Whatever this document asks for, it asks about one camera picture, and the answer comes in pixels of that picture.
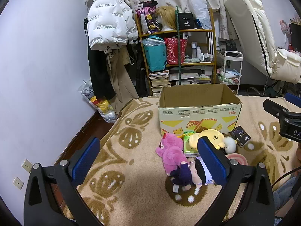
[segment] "red gift bag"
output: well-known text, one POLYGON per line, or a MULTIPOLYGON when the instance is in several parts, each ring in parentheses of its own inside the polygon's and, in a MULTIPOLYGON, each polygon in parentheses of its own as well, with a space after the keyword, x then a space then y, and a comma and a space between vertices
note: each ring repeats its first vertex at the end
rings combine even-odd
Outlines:
MULTIPOLYGON (((164 41, 166 45, 168 64, 178 64, 178 39, 174 37, 166 37, 164 38, 164 41)), ((184 62, 186 46, 187 40, 180 39, 181 63, 184 62)))

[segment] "white bag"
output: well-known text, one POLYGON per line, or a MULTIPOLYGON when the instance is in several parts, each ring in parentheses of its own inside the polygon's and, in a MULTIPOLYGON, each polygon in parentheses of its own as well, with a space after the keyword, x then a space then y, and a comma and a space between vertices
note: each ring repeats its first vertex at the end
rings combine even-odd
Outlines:
POLYGON ((148 26, 147 26, 147 22, 145 20, 145 14, 144 14, 144 8, 143 8, 143 4, 140 3, 138 5, 136 5, 134 7, 135 11, 137 12, 137 10, 139 10, 139 13, 140 13, 140 20, 141 20, 141 27, 142 27, 142 33, 143 34, 146 34, 149 32, 148 30, 148 26))
POLYGON ((206 0, 189 0, 190 11, 196 19, 199 19, 204 30, 212 30, 209 11, 206 0))

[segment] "brown patterned rug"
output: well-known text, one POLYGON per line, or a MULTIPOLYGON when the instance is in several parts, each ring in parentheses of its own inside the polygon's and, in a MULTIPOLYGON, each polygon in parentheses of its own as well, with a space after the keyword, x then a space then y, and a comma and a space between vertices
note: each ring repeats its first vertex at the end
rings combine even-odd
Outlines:
MULTIPOLYGON (((248 163, 264 162, 271 183, 292 170, 297 143, 279 135, 277 119, 266 113, 266 98, 239 96, 243 106, 237 122, 252 137, 238 153, 248 163)), ((273 98, 287 109, 300 108, 283 98, 273 98)), ((104 225, 195 225, 209 208, 221 187, 193 186, 173 193, 162 159, 155 153, 161 140, 158 117, 159 97, 131 101, 121 118, 100 141, 103 148, 78 191, 104 225)), ((231 217, 239 203, 244 185, 226 215, 231 217)), ((65 214, 72 218, 66 208, 65 214)))

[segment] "white puffer jacket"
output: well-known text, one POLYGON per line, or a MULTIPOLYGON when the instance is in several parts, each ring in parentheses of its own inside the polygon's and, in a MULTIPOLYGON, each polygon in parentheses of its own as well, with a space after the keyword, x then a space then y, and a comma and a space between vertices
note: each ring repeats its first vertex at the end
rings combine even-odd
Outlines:
POLYGON ((124 0, 93 0, 88 13, 90 48, 108 51, 137 43, 138 31, 133 12, 124 0))

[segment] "blue gripper pad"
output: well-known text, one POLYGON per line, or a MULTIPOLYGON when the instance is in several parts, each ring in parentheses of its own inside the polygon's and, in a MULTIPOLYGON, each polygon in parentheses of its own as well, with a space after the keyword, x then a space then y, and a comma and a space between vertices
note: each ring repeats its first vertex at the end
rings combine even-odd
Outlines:
POLYGON ((224 186, 230 173, 229 160, 221 150, 217 150, 208 137, 198 140, 198 152, 206 164, 214 182, 224 186))
POLYGON ((73 186, 78 186, 84 182, 99 151, 99 139, 91 137, 82 149, 73 154, 68 166, 68 173, 72 177, 73 186))
POLYGON ((301 98, 299 98, 299 97, 297 97, 297 96, 295 96, 295 95, 293 95, 293 94, 291 94, 289 92, 287 92, 285 94, 284 98, 287 101, 291 102, 292 104, 294 104, 294 105, 296 105, 298 107, 301 107, 301 98))

